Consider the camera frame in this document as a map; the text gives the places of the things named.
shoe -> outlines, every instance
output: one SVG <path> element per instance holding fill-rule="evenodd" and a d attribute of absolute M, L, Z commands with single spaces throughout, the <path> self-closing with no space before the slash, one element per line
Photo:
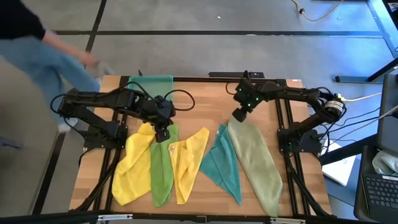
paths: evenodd
<path fill-rule="evenodd" d="M 68 118 L 67 122 L 70 126 L 74 127 L 77 124 L 77 118 Z M 71 130 L 71 127 L 66 123 L 58 124 L 59 133 L 67 133 Z"/>

